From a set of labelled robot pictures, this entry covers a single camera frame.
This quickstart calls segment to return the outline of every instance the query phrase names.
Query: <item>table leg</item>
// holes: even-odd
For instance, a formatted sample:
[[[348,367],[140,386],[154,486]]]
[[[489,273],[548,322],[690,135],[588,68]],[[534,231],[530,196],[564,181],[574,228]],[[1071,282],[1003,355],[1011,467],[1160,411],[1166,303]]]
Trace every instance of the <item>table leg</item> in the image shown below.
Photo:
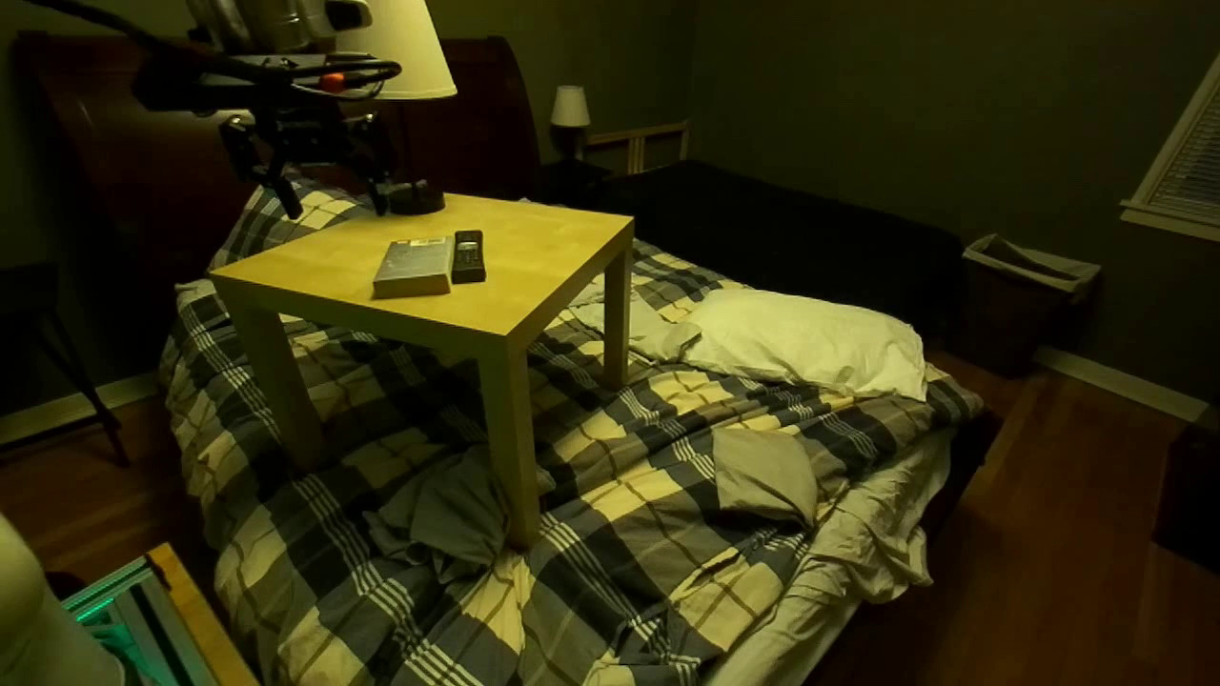
[[[325,466],[328,438],[319,431],[319,420],[309,402],[301,369],[293,362],[293,349],[281,334],[281,322],[272,307],[245,303],[245,295],[225,295],[231,327],[240,334],[240,348],[251,359],[251,374],[267,397],[267,407],[277,421],[277,442],[291,449],[293,467],[309,473]]]
[[[534,411],[525,355],[506,348],[480,355],[489,458],[506,511],[506,543],[537,538]]]
[[[626,387],[629,379],[629,303],[633,303],[633,246],[626,243],[605,261],[605,387]]]

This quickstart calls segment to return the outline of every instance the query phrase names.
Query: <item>white object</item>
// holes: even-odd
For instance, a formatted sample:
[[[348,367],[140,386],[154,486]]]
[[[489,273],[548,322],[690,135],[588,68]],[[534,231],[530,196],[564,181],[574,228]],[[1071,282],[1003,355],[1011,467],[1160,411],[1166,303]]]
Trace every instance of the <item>white object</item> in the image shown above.
[[[1071,299],[1084,299],[1085,288],[1099,282],[1100,265],[1099,261],[1084,261],[1084,260],[1062,260],[1053,252],[1034,252],[1025,243],[1014,243],[1005,236],[978,236],[966,246],[970,261],[992,265],[992,270],[1005,270],[1028,282],[1039,282],[1050,288],[1067,292]]]
[[[127,683],[121,661],[103,651],[49,593],[37,555],[4,513],[0,561],[0,683]]]
[[[556,87],[556,105],[548,110],[548,125],[559,125],[559,128],[588,128],[590,125],[584,83]]]
[[[925,398],[924,340],[912,322],[770,288],[713,288],[694,311],[690,367],[764,379],[808,379],[841,397]]]
[[[459,83],[429,25],[426,0],[370,0],[370,25],[337,29],[337,49],[396,59],[376,100],[454,100]]]

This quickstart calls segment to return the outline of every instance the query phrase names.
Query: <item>small wooden table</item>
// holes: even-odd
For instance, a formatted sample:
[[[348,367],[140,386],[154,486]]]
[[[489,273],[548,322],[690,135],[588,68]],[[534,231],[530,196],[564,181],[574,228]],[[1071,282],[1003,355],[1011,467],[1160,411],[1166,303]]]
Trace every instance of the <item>small wooden table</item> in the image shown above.
[[[375,273],[394,240],[484,228],[489,282],[440,295],[375,299]],[[325,428],[304,397],[277,311],[343,322],[386,340],[443,348],[480,367],[490,473],[506,499],[506,542],[537,528],[534,414],[525,348],[588,284],[605,273],[605,386],[626,386],[633,221],[534,200],[445,194],[422,215],[360,215],[315,236],[213,270],[251,374],[281,428],[297,467],[328,458]]]

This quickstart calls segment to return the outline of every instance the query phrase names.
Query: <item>remote control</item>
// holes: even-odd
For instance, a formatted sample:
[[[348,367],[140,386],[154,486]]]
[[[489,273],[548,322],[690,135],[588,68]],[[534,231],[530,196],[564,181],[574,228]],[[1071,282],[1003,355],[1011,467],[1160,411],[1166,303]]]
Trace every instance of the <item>remote control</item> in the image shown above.
[[[484,282],[484,231],[480,228],[462,228],[454,231],[454,282]]]

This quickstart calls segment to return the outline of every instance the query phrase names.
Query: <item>book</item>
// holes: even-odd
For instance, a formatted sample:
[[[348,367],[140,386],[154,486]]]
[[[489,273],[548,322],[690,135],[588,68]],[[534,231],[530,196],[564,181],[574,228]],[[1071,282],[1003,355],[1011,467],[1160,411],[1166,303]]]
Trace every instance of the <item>book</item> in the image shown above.
[[[454,243],[407,240],[389,243],[375,278],[375,295],[451,292]]]

